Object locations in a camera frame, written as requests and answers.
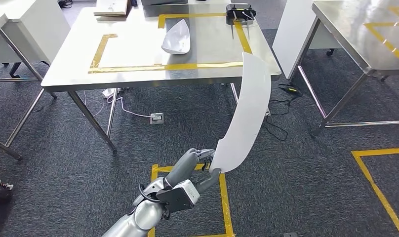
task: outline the white panel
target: white panel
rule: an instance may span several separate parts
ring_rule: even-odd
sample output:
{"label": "white panel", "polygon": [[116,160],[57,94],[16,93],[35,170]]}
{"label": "white panel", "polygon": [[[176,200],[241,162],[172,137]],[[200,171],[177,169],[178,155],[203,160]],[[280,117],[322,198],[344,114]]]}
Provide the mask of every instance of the white panel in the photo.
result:
{"label": "white panel", "polygon": [[[316,23],[316,15],[311,9],[313,1],[288,0],[282,14],[273,50],[287,79],[291,78],[298,57]],[[312,48],[338,47],[325,27],[318,29]]]}
{"label": "white panel", "polygon": [[25,27],[23,34],[32,44],[40,61],[51,64],[70,31],[70,25],[59,5],[52,1],[36,0],[21,21]]}
{"label": "white panel", "polygon": [[271,75],[268,64],[260,58],[243,53],[243,78],[239,102],[232,122],[223,139],[218,141],[210,172],[222,173],[237,168],[247,157],[261,129],[271,96]]}

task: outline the white cable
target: white cable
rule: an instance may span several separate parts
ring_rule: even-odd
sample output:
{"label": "white cable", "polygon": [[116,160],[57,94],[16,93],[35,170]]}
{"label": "white cable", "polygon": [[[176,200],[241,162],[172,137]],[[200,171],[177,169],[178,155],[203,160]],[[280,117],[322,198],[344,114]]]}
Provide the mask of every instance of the white cable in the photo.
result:
{"label": "white cable", "polygon": [[247,15],[244,11],[242,11],[242,14],[245,15],[245,16],[247,16],[247,17],[250,18],[251,20],[253,20],[253,18],[250,17],[249,15]]}
{"label": "white cable", "polygon": [[[84,91],[84,105],[86,105],[86,90]],[[99,113],[101,113],[102,109],[104,108],[104,105],[105,105],[105,100],[102,99],[102,107],[101,107],[101,110],[99,110],[99,112],[97,112],[97,113],[94,115],[94,117],[97,116]]]}
{"label": "white cable", "polygon": [[[114,99],[113,96],[111,96],[111,97],[109,97],[108,99],[106,99],[106,101],[107,101],[108,104],[112,103],[112,100],[111,100],[111,101],[108,101],[110,98],[112,98],[112,100]],[[136,114],[136,113],[134,113],[134,112],[131,112],[131,111],[128,111],[128,110],[124,109],[123,98],[122,98],[122,97],[117,98],[116,101],[118,101],[118,100],[121,100],[121,108],[122,108],[122,110],[124,110],[125,112],[130,113],[130,114],[132,114],[132,115],[140,116],[140,117],[151,118],[151,116],[139,115],[139,114]],[[86,90],[84,91],[84,105],[86,105]],[[104,108],[104,105],[105,105],[105,99],[102,100],[102,107],[101,107],[101,110],[99,110],[99,112],[97,112],[97,113],[94,115],[94,117],[97,116],[99,113],[101,113],[102,109]]]}
{"label": "white cable", "polygon": [[124,110],[125,112],[130,113],[130,114],[132,114],[132,115],[140,116],[140,117],[151,118],[151,116],[139,115],[139,114],[136,114],[136,113],[134,113],[134,112],[131,112],[131,111],[128,111],[128,110],[124,109],[123,98],[122,98],[122,97],[117,98],[117,101],[118,101],[118,100],[121,100],[121,108],[122,108],[122,110]]}

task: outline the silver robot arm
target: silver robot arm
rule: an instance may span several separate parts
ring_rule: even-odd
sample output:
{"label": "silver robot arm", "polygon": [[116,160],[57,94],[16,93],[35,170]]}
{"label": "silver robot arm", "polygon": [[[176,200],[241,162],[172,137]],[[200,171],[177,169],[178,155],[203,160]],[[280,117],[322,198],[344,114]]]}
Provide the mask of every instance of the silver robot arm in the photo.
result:
{"label": "silver robot arm", "polygon": [[[152,181],[142,190],[143,194],[151,198],[159,191],[172,190],[179,183],[189,180],[200,159],[212,156],[214,156],[214,150],[189,149],[165,178],[160,177]],[[209,178],[194,183],[197,192],[202,194],[217,183],[220,173],[220,169],[214,169]],[[135,206],[133,211],[115,222],[103,237],[145,237],[149,230],[164,218],[166,205],[169,204],[155,199],[154,201],[146,200],[139,195],[133,202],[133,206]]]}

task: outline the robotic hand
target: robotic hand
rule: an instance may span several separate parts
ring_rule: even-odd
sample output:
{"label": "robotic hand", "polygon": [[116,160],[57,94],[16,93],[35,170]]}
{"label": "robotic hand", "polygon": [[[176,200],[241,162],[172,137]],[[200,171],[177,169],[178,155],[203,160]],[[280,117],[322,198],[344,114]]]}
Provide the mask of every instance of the robotic hand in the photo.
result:
{"label": "robotic hand", "polygon": [[199,183],[189,178],[200,160],[214,156],[214,150],[189,149],[165,177],[153,180],[146,188],[139,186],[140,195],[135,208],[121,217],[103,237],[144,237],[161,219],[169,219],[172,212],[191,209],[200,194],[217,183],[221,169]]}

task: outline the floor socket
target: floor socket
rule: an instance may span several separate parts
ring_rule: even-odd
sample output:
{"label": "floor socket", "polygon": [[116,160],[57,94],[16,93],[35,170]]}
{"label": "floor socket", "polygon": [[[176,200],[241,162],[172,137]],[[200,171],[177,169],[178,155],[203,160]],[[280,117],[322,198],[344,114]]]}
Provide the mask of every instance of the floor socket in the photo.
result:
{"label": "floor socket", "polygon": [[150,114],[150,124],[163,124],[164,116],[163,113]]}

